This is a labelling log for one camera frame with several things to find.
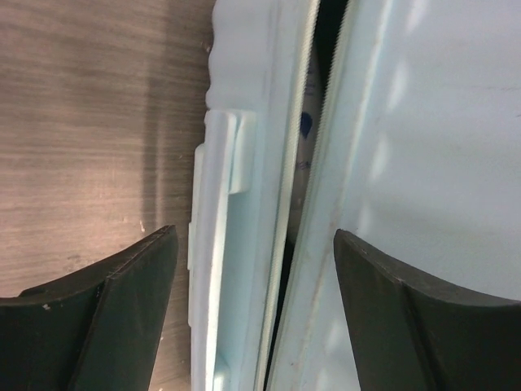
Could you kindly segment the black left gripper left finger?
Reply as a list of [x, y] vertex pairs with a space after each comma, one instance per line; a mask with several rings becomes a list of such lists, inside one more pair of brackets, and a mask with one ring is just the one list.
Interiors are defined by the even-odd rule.
[[146, 390], [177, 263], [164, 226], [90, 266], [1, 300], [4, 390]]

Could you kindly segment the mint green suitcase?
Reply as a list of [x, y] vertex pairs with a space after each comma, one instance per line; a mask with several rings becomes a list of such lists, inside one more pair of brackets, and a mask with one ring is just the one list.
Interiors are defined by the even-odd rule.
[[348, 231], [520, 304], [520, 4], [218, 1], [189, 225], [194, 390], [364, 390]]

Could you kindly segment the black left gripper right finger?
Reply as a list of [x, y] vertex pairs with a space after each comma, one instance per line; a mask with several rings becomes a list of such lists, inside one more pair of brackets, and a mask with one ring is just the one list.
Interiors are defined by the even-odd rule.
[[517, 390], [520, 304], [449, 283], [354, 234], [335, 268], [364, 390]]

